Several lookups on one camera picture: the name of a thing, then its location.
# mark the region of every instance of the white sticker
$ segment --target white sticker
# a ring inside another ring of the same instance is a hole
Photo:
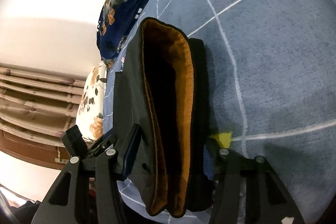
[[[283,220],[281,220],[282,224],[292,224],[294,221],[294,217],[285,217]]]

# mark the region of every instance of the white floral pillow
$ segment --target white floral pillow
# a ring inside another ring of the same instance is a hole
[[[78,108],[76,125],[86,142],[94,142],[103,133],[103,103],[106,90],[106,65],[101,62],[86,79]]]

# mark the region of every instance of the metal bolt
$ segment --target metal bolt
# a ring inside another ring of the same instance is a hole
[[[255,160],[260,164],[263,164],[265,162],[265,159],[262,156],[256,157]]]
[[[106,155],[107,156],[112,156],[112,155],[114,155],[116,153],[116,151],[114,150],[114,149],[108,149],[107,151],[106,151]]]
[[[72,163],[72,164],[75,164],[76,162],[78,162],[79,161],[79,158],[78,157],[72,157],[71,159],[70,159],[70,162]]]
[[[226,148],[221,148],[219,150],[219,153],[223,156],[229,155],[229,150],[227,150]]]

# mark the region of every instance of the yellow tag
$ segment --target yellow tag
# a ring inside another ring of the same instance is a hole
[[[232,132],[224,132],[216,135],[210,136],[210,138],[215,139],[221,148],[229,148],[231,143]]]

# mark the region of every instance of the wall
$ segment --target wall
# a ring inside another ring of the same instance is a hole
[[[105,0],[0,0],[0,63],[86,77]]]

